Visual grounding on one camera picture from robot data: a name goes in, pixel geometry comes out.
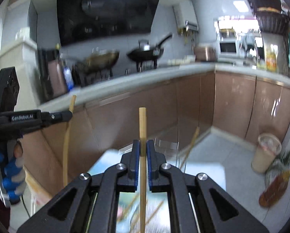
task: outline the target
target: ceiling light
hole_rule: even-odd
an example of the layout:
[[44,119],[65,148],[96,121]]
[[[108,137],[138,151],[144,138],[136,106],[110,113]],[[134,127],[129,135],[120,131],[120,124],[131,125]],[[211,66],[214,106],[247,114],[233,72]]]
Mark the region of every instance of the ceiling light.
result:
[[239,12],[248,12],[248,7],[245,1],[234,1],[234,6]]

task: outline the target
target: wok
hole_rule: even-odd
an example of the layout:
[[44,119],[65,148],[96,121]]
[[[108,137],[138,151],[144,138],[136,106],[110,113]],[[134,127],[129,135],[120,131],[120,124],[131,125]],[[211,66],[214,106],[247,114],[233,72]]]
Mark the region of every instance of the wok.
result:
[[172,38],[172,36],[173,36],[172,33],[170,33],[155,46],[154,45],[150,46],[148,40],[139,40],[138,48],[135,48],[129,53],[127,53],[127,56],[129,59],[131,59],[136,63],[148,60],[156,61],[163,55],[164,48],[161,47],[162,44],[168,39]]
[[63,58],[76,61],[78,70],[85,74],[96,73],[103,69],[108,69],[110,70],[110,76],[112,76],[111,69],[118,61],[119,51],[116,49],[94,51],[85,60],[79,60],[69,56],[63,56]]

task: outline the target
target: black cable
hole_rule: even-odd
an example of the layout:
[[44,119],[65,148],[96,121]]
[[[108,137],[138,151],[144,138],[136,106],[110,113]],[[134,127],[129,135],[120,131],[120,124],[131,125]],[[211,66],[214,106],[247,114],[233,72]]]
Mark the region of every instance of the black cable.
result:
[[25,208],[25,210],[26,210],[26,212],[27,212],[29,218],[31,218],[31,216],[30,216],[30,214],[29,214],[29,211],[28,211],[28,209],[26,208],[26,205],[25,205],[25,203],[24,203],[23,195],[21,195],[21,198],[22,198],[23,206],[24,206],[24,208]]

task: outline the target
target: glove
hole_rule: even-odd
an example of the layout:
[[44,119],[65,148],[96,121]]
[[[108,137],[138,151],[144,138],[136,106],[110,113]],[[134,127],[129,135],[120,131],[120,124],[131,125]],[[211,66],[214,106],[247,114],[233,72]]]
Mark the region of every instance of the glove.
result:
[[[13,140],[7,143],[7,147],[14,148],[14,156],[5,167],[6,177],[3,179],[3,187],[6,189],[8,200],[16,201],[23,194],[26,187],[25,171],[23,169],[23,149],[19,141]],[[0,153],[0,162],[4,156]]]

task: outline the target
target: white appliance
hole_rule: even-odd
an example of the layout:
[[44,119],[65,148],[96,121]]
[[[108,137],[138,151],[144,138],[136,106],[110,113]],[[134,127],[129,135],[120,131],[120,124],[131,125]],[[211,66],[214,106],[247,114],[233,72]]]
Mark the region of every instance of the white appliance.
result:
[[244,58],[244,51],[240,49],[240,41],[236,38],[223,38],[216,42],[218,58]]
[[186,31],[198,31],[198,22],[194,6],[191,0],[182,1],[173,6],[178,28],[186,28]]

